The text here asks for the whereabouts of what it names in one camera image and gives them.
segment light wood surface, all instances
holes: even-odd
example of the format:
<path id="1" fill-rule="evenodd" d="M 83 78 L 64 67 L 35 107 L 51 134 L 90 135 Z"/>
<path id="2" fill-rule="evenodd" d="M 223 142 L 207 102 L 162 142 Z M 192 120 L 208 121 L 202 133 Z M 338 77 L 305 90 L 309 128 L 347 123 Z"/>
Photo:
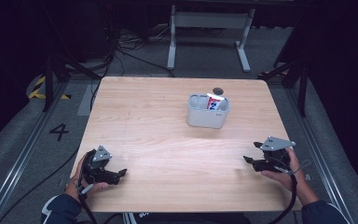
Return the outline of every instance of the light wood surface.
<path id="1" fill-rule="evenodd" d="M 187 125 L 189 95 L 214 87 L 230 101 L 223 127 Z M 290 192 L 243 159 L 263 159 L 254 142 L 269 135 L 288 139 L 262 80 L 105 77 L 75 165 L 103 145 L 113 155 L 106 170 L 128 169 L 88 198 L 95 212 L 282 211 Z"/>

